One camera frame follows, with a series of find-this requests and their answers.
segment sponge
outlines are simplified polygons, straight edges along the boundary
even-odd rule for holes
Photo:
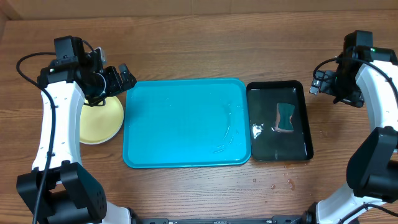
[[[275,131],[282,133],[292,133],[292,116],[294,112],[294,105],[288,103],[276,104],[276,122]]]

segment brown tabletop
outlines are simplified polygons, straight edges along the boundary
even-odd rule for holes
[[[33,52],[53,52],[54,38],[73,35],[101,46],[108,65],[126,63],[138,80],[300,81],[315,150],[308,162],[250,159],[233,167],[134,170],[122,158],[123,127],[104,144],[80,145],[83,165],[107,199],[140,217],[261,218],[301,215],[345,182],[348,159],[369,134],[367,112],[310,95],[312,71],[338,55],[344,36],[356,29],[373,31],[376,47],[398,52],[397,21],[398,11],[343,11],[7,22],[0,45],[0,222],[32,220],[16,179],[30,172],[38,150],[42,99],[15,64]],[[21,69],[35,79],[51,58],[28,59]],[[125,96],[118,96],[122,104]],[[398,211],[396,204],[385,207]],[[360,221],[398,219],[371,210]]]

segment black tray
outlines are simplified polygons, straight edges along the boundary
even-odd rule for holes
[[[254,82],[247,88],[252,156],[257,161],[304,161],[313,146],[303,86],[298,81]],[[275,131],[277,104],[294,105],[292,133]]]

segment blue tray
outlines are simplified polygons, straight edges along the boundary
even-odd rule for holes
[[[145,81],[127,91],[128,166],[240,165],[250,156],[246,87],[240,80]]]

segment yellow plate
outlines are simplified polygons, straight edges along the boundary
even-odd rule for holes
[[[81,143],[100,144],[120,130],[124,119],[123,106],[116,96],[105,100],[105,106],[83,106],[80,115]]]

